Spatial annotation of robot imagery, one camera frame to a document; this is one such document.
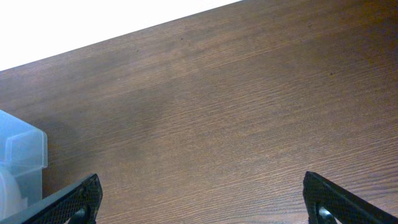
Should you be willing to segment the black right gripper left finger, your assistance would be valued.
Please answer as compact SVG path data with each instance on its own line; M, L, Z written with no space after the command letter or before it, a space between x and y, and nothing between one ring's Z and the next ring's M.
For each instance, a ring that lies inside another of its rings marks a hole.
M103 198L97 174L90 174L27 209L5 218L1 224L96 224Z

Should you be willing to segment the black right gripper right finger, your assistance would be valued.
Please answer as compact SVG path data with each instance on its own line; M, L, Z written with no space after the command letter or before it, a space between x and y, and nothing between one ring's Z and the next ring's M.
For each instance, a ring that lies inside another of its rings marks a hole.
M323 176L307 171L303 198L310 224L397 223L397 217L375 207Z

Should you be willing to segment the cream cup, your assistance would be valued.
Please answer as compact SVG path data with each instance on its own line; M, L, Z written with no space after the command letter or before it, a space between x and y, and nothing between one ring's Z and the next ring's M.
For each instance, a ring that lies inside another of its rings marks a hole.
M1 220L15 215L28 207L14 176L1 167Z

